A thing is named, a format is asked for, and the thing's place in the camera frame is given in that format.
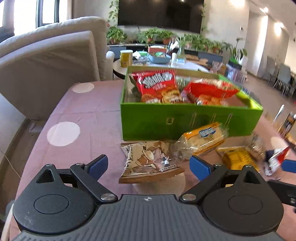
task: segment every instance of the pink tablecloth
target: pink tablecloth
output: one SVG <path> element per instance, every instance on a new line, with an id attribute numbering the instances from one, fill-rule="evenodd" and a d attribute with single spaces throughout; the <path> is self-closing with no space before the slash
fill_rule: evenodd
<path id="1" fill-rule="evenodd" d="M 137 194 L 138 188 L 132 184 L 118 184 L 126 157 L 120 148 L 122 142 L 120 121 L 120 98 L 123 81 L 95 82 L 94 88 L 86 93 L 76 93 L 72 88 L 65 94 L 43 128 L 24 169 L 17 197 L 39 170 L 48 163 L 57 168 L 69 168 L 79 162 L 88 163 L 101 154 L 109 159 L 109 168 L 99 182 L 120 197 L 121 194 Z M 78 138 L 66 146 L 49 144 L 49 129 L 60 122 L 73 122 L 80 127 Z M 255 131 L 262 137 L 267 148 L 272 148 L 271 137 L 278 137 L 270 124 L 261 118 Z M 290 159 L 296 160 L 294 154 Z M 214 164 L 221 160 L 216 152 L 205 156 L 205 160 Z M 197 178 L 190 172 L 189 163 L 185 168 L 184 191 L 193 187 Z M 296 184 L 296 175 L 279 170 L 276 173 L 282 181 Z M 278 229 L 280 236 L 288 241 L 296 240 L 296 214 L 292 207 L 285 206 L 284 219 Z M 15 220 L 12 220 L 10 240 L 19 233 Z"/>

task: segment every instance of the green box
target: green box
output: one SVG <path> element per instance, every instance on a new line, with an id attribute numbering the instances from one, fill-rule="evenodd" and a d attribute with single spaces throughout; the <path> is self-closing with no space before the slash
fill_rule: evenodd
<path id="1" fill-rule="evenodd" d="M 128 73 L 142 70 L 169 69 L 148 66 L 130 66 Z M 178 76 L 192 76 L 227 80 L 222 75 L 176 69 Z M 202 106 L 195 104 L 146 104 L 128 102 L 133 87 L 126 75 L 120 103 L 122 135 L 125 141 L 177 140 L 183 133 L 217 121 L 229 128 L 229 136 L 247 136 L 252 133 L 263 107 L 240 91 L 237 97 L 247 107 Z"/>

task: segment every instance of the white polka dot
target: white polka dot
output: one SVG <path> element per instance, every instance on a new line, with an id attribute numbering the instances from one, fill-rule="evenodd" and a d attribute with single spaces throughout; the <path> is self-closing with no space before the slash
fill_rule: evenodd
<path id="1" fill-rule="evenodd" d="M 287 143 L 280 137 L 272 137 L 270 139 L 270 144 L 274 149 L 284 149 L 288 146 Z"/>
<path id="2" fill-rule="evenodd" d="M 91 91 L 94 88 L 94 84 L 92 83 L 79 83 L 75 85 L 72 90 L 76 93 L 86 93 Z"/>
<path id="3" fill-rule="evenodd" d="M 158 182 L 135 183 L 133 187 L 140 195 L 175 194 L 179 197 L 185 189 L 185 175 L 181 173 Z"/>
<path id="4" fill-rule="evenodd" d="M 60 122 L 47 132 L 47 140 L 54 146 L 66 146 L 75 141 L 80 134 L 80 127 L 73 122 Z"/>

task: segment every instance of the electrical cord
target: electrical cord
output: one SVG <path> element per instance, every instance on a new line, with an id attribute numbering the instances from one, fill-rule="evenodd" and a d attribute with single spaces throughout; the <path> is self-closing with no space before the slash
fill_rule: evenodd
<path id="1" fill-rule="evenodd" d="M 13 166 L 11 165 L 11 162 L 8 160 L 7 156 L 5 155 L 5 153 L 0 149 L 0 152 L 4 155 L 4 157 L 6 158 L 6 160 L 8 161 L 9 165 L 11 166 L 11 168 L 14 170 L 14 172 L 18 175 L 19 178 L 21 178 L 21 176 L 17 173 L 17 171 L 13 168 Z"/>

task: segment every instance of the black tv screen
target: black tv screen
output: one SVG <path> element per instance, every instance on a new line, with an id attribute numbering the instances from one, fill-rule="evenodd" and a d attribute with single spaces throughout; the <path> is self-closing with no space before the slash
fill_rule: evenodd
<path id="1" fill-rule="evenodd" d="M 118 25 L 200 33 L 204 0 L 119 0 Z"/>

